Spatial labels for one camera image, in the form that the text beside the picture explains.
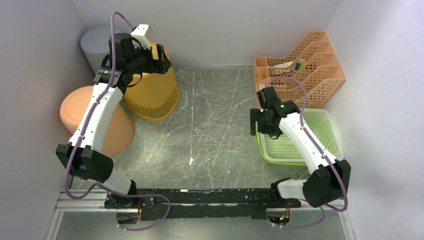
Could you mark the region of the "green plastic basin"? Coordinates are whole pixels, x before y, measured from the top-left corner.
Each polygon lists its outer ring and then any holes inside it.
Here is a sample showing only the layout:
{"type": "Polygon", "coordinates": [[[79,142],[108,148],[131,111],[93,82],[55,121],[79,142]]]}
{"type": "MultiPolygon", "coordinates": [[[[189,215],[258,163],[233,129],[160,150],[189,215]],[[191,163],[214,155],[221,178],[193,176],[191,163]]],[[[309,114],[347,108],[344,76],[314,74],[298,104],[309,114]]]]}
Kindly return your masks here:
{"type": "MultiPolygon", "coordinates": [[[[344,158],[344,152],[338,138],[332,131],[328,133],[313,132],[320,142],[338,160],[344,158]]],[[[305,166],[306,163],[294,143],[285,134],[278,139],[271,139],[267,134],[257,135],[258,146],[265,161],[276,165],[305,166]]]]}

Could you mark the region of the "yellow mesh waste basket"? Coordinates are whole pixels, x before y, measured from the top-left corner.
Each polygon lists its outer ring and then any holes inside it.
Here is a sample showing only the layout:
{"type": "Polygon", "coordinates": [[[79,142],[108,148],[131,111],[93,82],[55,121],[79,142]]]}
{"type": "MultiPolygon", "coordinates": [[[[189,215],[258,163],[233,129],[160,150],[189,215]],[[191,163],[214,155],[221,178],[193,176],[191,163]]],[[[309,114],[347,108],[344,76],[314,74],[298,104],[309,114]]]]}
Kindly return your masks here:
{"type": "Polygon", "coordinates": [[[165,74],[134,74],[132,87],[123,96],[128,110],[135,116],[150,120],[163,121],[174,111],[179,99],[174,69],[170,67],[165,74]]]}

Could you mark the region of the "large grey plastic bucket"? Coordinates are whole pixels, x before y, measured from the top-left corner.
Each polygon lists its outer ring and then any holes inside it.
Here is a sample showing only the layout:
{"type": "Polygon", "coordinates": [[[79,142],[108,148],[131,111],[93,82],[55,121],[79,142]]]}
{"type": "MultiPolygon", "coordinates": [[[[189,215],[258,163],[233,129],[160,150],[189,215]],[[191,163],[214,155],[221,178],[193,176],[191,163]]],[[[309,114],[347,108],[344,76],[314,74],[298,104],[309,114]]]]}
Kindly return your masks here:
{"type": "Polygon", "coordinates": [[[99,26],[88,30],[80,39],[80,46],[94,74],[101,67],[104,57],[110,53],[110,37],[110,27],[99,26]]]}

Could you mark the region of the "orange plastic bucket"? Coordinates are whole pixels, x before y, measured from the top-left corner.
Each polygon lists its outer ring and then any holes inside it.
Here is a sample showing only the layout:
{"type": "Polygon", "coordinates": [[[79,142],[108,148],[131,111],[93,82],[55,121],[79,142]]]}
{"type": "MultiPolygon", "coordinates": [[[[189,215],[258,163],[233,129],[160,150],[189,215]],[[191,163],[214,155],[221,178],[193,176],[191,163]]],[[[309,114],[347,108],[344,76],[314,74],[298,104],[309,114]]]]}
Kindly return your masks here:
{"type": "MultiPolygon", "coordinates": [[[[92,86],[84,86],[71,92],[60,106],[60,118],[65,127],[74,134],[77,130],[89,102],[98,95],[93,94],[92,86]]],[[[123,150],[132,140],[134,123],[118,104],[112,114],[105,132],[102,153],[111,156],[123,150]]]]}

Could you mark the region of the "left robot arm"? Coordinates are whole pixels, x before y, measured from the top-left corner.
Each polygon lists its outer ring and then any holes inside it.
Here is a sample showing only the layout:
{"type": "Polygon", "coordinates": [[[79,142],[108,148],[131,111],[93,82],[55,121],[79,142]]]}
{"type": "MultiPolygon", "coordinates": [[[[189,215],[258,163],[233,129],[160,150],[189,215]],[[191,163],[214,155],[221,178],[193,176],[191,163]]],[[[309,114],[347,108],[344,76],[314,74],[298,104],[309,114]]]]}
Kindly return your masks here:
{"type": "Polygon", "coordinates": [[[92,95],[82,120],[66,144],[55,153],[65,168],[63,189],[71,199],[83,199],[69,192],[69,177],[92,180],[94,185],[118,195],[126,208],[134,207],[139,194],[134,182],[114,168],[113,160],[102,153],[104,137],[113,113],[135,74],[166,74],[172,63],[164,46],[143,43],[141,37],[114,33],[108,40],[107,54],[94,77],[92,95]]]}

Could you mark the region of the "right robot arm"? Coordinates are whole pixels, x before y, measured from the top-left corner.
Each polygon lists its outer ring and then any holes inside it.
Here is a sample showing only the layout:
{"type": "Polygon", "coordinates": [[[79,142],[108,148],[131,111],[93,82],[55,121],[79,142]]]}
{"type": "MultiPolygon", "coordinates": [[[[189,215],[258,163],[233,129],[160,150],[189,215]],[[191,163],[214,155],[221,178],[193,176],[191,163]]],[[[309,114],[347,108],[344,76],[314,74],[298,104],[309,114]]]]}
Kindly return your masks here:
{"type": "Polygon", "coordinates": [[[286,135],[302,156],[310,176],[306,180],[284,179],[271,185],[270,202],[282,207],[289,199],[303,200],[318,208],[344,212],[348,208],[351,165],[327,150],[304,119],[304,109],[292,100],[282,101],[274,87],[256,93],[260,108],[250,110],[250,134],[272,138],[286,135]]]}

